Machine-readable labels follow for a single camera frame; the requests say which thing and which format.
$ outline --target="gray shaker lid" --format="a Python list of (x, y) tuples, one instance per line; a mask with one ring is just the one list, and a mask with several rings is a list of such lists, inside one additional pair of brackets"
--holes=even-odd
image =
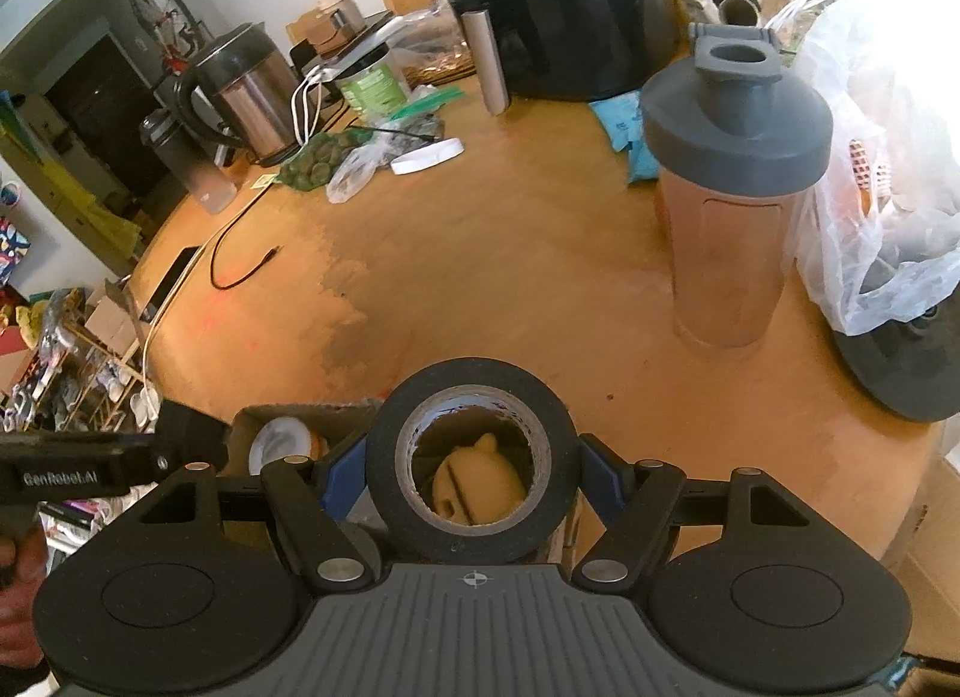
[(640, 94), (654, 157), (708, 190), (765, 198), (806, 190), (827, 171), (833, 115), (784, 66), (772, 31), (691, 25), (693, 57)]

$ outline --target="black tape roll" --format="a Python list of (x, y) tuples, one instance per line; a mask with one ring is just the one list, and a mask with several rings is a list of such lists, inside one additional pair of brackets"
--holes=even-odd
[[(413, 442), (429, 431), (431, 422), (435, 426), (438, 423), (436, 419), (430, 421), (431, 412), (442, 411), (443, 417), (482, 418), (483, 409), (491, 418), (498, 418), (504, 428), (526, 436), (528, 444), (521, 445), (520, 450), (529, 450), (531, 467), (526, 478), (523, 472), (520, 474), (529, 486), (528, 499), (496, 524), (450, 524), (432, 513), (419, 495), (414, 498), (416, 491), (411, 487), (414, 472), (421, 477), (431, 474), (439, 461), (416, 457), (418, 469), (411, 470), (409, 476), (404, 472), (398, 475), (397, 467), (405, 462), (413, 465)], [(482, 429), (496, 433), (496, 427)], [(462, 445), (472, 444), (483, 433), (481, 428), (473, 432), (465, 428), (462, 432), (462, 439), (457, 441)], [(544, 438), (548, 451), (544, 450)], [(512, 447), (508, 444), (501, 449), (509, 456)], [(367, 485), (373, 503), (392, 536), (431, 561), (505, 564), (533, 553), (560, 526), (579, 482), (580, 448), (563, 402), (532, 374), (505, 361), (455, 358), (419, 371), (392, 392), (368, 433)]]

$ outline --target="blue packet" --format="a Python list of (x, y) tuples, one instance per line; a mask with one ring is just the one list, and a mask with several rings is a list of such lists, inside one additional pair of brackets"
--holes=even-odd
[(593, 101), (590, 108), (607, 131), (614, 152), (629, 150), (630, 175), (627, 184), (656, 179), (659, 176), (659, 163), (643, 139), (640, 91), (635, 89), (604, 101)]

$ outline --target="bicycle wheel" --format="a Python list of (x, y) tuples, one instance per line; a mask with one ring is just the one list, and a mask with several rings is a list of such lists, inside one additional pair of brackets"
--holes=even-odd
[(128, 0), (140, 27), (164, 52), (186, 60), (206, 43), (200, 24), (184, 0)]

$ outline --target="duct tape roll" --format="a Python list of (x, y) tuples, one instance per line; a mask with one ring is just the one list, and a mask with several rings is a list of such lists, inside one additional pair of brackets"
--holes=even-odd
[[(455, 447), (493, 433), (526, 499), (491, 524), (470, 526), (430, 507), (433, 476)], [(455, 358), (402, 382), (368, 434), (367, 485), (392, 537), (449, 564), (506, 564), (560, 526), (580, 482), (580, 448), (563, 402), (529, 372), (491, 358)]]

